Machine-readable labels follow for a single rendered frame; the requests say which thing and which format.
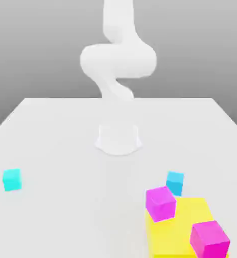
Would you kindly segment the small blue cube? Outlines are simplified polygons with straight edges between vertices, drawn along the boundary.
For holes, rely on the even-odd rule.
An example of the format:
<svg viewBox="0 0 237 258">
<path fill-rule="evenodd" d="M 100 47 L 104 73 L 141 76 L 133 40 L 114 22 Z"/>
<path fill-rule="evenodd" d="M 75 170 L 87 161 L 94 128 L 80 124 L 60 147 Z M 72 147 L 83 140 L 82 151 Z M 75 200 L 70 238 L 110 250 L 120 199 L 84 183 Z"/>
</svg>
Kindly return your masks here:
<svg viewBox="0 0 237 258">
<path fill-rule="evenodd" d="M 178 172 L 169 171 L 166 179 L 166 186 L 172 194 L 176 196 L 182 195 L 184 183 L 184 174 Z"/>
</svg>

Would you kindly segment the small magenta cube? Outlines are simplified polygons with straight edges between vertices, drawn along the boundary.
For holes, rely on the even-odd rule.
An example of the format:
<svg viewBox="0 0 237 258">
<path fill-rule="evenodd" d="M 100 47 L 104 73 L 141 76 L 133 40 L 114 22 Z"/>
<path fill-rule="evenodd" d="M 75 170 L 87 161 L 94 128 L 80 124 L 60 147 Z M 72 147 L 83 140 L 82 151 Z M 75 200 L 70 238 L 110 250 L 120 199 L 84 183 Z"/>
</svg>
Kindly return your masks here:
<svg viewBox="0 0 237 258">
<path fill-rule="evenodd" d="M 230 239 L 213 220 L 192 225 L 190 244 L 197 258 L 227 258 Z"/>
<path fill-rule="evenodd" d="M 146 209 L 154 222 L 175 217 L 176 198 L 166 187 L 146 191 Z"/>
</svg>

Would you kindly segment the small cyan cube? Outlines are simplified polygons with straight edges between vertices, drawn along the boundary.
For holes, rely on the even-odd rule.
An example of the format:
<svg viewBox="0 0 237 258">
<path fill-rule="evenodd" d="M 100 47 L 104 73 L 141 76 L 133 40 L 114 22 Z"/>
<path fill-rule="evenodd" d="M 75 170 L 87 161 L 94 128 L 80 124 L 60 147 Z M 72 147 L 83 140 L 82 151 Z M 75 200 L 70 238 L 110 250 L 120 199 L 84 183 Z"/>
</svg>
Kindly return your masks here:
<svg viewBox="0 0 237 258">
<path fill-rule="evenodd" d="M 2 182 L 5 191 L 20 190 L 22 188 L 19 169 L 9 169 L 3 172 Z"/>
</svg>

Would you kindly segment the large yellow box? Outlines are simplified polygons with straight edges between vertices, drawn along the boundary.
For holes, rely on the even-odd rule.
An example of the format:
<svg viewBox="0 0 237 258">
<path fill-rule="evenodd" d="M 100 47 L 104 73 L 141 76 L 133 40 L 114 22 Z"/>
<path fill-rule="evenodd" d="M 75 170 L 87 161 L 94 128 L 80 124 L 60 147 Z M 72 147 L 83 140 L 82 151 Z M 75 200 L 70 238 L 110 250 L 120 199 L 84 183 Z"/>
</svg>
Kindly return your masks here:
<svg viewBox="0 0 237 258">
<path fill-rule="evenodd" d="M 205 198 L 178 197 L 175 217 L 153 222 L 145 212 L 149 258 L 197 258 L 191 244 L 192 225 L 213 221 Z"/>
</svg>

